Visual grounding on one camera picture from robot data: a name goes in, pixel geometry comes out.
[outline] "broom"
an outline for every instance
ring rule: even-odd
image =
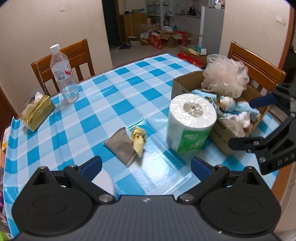
[[[127,41],[137,41],[137,38],[133,36],[132,24],[131,24],[131,36],[128,37]]]

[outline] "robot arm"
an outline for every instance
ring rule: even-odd
[[[276,105],[288,118],[269,136],[231,138],[228,146],[233,150],[255,153],[262,175],[276,171],[296,161],[296,85],[276,85],[267,96],[250,101],[252,108]]]

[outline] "shoe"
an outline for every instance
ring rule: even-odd
[[[118,47],[117,46],[114,46],[113,47],[114,52],[117,52],[119,50],[119,48],[120,48],[120,46],[118,46]]]

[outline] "wooden chair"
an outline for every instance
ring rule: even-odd
[[[89,53],[89,46],[87,44],[87,39],[84,39],[78,43],[75,43],[75,44],[72,44],[66,48],[63,48],[63,49],[61,49],[61,52],[63,52],[65,55],[68,56],[71,68],[75,68],[75,70],[76,70],[76,73],[78,76],[78,81],[83,80],[82,73],[81,73],[81,70],[79,67],[82,64],[87,63],[87,65],[89,66],[89,72],[90,72],[91,76],[95,75],[94,67],[91,62],[91,55]],[[45,82],[52,79],[57,92],[60,92],[59,87],[57,86],[57,83],[54,79],[54,75],[49,67],[51,57],[52,57],[51,55],[48,55],[42,59],[39,59],[36,62],[38,64],[39,71],[42,76],[43,82],[45,83]],[[36,62],[31,64],[32,69],[33,69],[43,91],[45,92],[45,94],[49,95],[47,88],[42,84]]]
[[[268,91],[274,90],[275,85],[282,83],[286,76],[283,70],[273,66],[271,63],[233,41],[230,45],[228,58],[241,61],[248,67],[248,76],[250,77],[248,84],[251,85],[252,80],[256,81],[259,84],[256,88],[258,92],[261,92],[262,88]]]

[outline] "plastic water bottle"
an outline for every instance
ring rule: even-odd
[[[60,51],[58,44],[51,46],[50,52],[52,53],[50,69],[63,97],[68,103],[76,101],[79,98],[78,86],[74,80],[68,57]]]

